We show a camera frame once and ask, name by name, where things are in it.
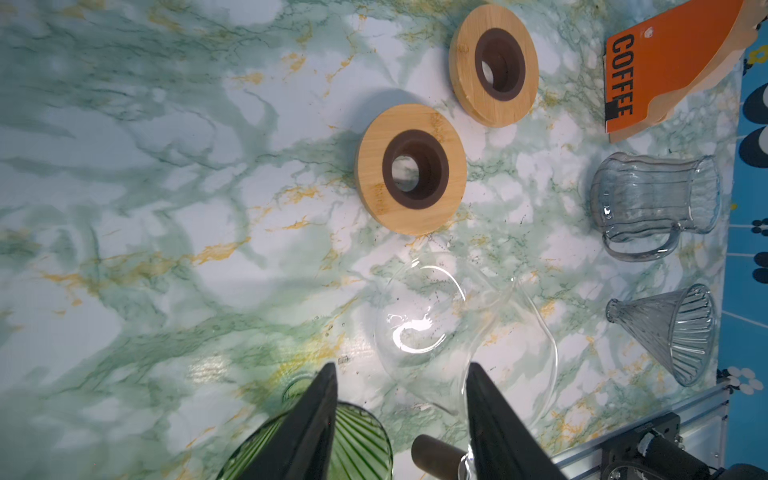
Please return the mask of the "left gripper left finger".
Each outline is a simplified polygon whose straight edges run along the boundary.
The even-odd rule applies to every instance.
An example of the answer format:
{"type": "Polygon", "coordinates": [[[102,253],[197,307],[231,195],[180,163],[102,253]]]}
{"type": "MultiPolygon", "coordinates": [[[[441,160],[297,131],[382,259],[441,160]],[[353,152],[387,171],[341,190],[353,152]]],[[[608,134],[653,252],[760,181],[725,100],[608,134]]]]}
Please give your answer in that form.
{"type": "Polygon", "coordinates": [[[243,445],[240,479],[325,479],[335,435],[336,367],[325,364],[293,407],[243,445]]]}

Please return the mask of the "orange coffee filter pack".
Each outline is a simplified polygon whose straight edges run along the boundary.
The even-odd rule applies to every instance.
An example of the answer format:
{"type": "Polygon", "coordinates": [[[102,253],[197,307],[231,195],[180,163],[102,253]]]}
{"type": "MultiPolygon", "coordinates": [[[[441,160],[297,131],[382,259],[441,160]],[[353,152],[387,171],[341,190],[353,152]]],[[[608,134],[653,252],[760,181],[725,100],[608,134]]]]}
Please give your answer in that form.
{"type": "Polygon", "coordinates": [[[758,38],[765,1],[688,1],[606,40],[605,130],[624,141],[719,83],[758,38]]]}

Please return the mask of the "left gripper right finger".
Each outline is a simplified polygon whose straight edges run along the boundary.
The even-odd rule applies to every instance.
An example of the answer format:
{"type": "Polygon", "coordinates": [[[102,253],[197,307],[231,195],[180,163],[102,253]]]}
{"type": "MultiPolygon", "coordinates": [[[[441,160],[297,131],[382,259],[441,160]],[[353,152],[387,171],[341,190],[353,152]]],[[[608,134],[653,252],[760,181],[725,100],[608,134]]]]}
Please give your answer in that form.
{"type": "Polygon", "coordinates": [[[482,366],[469,365],[467,414],[479,479],[562,479],[482,366]]]}

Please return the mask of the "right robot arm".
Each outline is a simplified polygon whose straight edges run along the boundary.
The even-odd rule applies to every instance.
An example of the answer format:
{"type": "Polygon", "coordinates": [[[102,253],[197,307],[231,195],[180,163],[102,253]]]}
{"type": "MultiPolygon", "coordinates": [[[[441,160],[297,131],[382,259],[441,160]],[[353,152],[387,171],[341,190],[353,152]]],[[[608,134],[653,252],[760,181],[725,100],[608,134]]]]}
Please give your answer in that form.
{"type": "Polygon", "coordinates": [[[766,479],[767,472],[748,464],[715,468],[679,444],[680,417],[668,413],[627,430],[602,444],[600,478],[747,480],[766,479]]]}

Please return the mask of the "green glass dripper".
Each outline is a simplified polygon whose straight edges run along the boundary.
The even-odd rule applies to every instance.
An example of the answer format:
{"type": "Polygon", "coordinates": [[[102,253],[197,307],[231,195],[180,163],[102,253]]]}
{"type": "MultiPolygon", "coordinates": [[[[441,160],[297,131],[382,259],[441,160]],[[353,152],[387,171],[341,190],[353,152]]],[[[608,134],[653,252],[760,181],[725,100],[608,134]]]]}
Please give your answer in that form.
{"type": "MultiPolygon", "coordinates": [[[[263,423],[230,456],[217,477],[238,479],[258,453],[271,441],[292,407],[310,386],[313,377],[294,377],[282,394],[281,411],[263,423]]],[[[328,477],[330,479],[390,479],[393,450],[379,420],[364,408],[339,402],[328,477]]]]}

